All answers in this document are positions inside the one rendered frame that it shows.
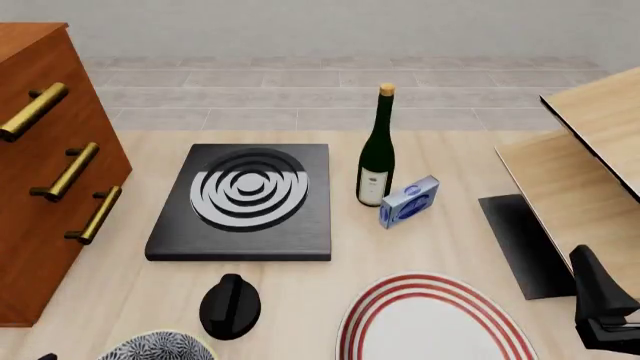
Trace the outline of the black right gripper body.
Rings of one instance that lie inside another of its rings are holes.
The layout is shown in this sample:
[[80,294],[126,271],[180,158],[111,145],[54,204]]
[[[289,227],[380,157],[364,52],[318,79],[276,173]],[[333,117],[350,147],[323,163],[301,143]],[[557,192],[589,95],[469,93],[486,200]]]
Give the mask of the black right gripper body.
[[598,319],[576,322],[576,331],[587,350],[640,355],[640,323],[602,323]]

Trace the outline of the blue printed food box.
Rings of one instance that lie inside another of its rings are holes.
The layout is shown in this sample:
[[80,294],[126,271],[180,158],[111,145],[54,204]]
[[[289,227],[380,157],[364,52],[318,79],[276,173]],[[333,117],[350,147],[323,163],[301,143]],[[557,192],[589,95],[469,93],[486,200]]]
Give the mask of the blue printed food box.
[[440,182],[434,176],[426,176],[382,199],[379,222],[388,229],[432,206]]

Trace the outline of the flat black stove plate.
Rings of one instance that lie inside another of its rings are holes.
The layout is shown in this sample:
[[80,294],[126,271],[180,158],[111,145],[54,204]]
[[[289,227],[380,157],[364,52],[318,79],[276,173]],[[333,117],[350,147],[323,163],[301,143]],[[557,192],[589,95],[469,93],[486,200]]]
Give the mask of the flat black stove plate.
[[149,236],[145,257],[330,260],[329,146],[191,146]]

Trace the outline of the white plate with red rings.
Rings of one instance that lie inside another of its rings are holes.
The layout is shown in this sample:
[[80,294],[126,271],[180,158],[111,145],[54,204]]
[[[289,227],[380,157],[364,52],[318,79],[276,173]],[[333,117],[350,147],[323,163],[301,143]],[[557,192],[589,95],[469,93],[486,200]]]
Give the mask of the white plate with red rings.
[[341,321],[335,360],[538,360],[518,324],[463,281],[404,272],[375,281]]

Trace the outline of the blue patterned bowl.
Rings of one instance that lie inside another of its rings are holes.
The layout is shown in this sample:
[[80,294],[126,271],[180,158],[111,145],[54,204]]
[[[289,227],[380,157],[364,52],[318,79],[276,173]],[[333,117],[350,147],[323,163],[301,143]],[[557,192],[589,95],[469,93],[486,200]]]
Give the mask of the blue patterned bowl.
[[219,360],[219,356],[193,335],[156,330],[123,341],[96,360]]

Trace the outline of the round black stove knob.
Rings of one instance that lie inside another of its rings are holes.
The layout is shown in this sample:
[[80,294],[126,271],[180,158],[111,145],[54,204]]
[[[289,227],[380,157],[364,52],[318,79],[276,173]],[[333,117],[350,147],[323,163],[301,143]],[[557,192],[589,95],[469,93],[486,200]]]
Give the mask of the round black stove knob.
[[225,274],[202,299],[200,323],[212,338],[231,341],[254,328],[261,314],[258,291],[240,275]]

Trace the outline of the pale wooden rack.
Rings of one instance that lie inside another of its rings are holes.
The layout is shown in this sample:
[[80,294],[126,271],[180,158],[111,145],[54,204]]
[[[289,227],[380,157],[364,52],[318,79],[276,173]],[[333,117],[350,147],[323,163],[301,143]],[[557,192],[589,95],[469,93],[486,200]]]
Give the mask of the pale wooden rack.
[[523,296],[573,296],[586,245],[640,299],[640,67],[540,101],[561,128],[497,146],[518,191],[479,201]]

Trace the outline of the dark green wine bottle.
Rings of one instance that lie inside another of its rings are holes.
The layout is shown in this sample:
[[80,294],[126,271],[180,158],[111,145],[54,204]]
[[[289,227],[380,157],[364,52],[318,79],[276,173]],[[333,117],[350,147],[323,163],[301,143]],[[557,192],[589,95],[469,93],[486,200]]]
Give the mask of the dark green wine bottle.
[[379,86],[374,126],[359,156],[356,198],[365,206],[380,206],[383,197],[390,193],[395,169],[390,133],[394,95],[393,84]]

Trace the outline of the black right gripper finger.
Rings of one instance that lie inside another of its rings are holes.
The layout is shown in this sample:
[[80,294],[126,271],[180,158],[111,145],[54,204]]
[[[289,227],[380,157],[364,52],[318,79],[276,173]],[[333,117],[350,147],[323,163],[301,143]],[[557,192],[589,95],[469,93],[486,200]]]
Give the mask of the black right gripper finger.
[[569,254],[576,287],[576,317],[626,317],[640,310],[640,302],[609,275],[587,245]]

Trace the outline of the wooden cabinet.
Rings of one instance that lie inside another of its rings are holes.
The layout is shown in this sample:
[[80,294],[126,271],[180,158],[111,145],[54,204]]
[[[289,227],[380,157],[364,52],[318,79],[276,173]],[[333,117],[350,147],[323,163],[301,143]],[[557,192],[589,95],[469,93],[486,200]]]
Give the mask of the wooden cabinet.
[[[66,23],[0,23],[0,125],[30,102],[28,92],[64,83],[68,95],[14,143],[0,140],[0,327],[40,318],[88,245],[64,239],[82,230],[131,164],[76,52]],[[29,195],[49,187],[74,160],[66,149],[97,143],[99,152],[62,200]]]

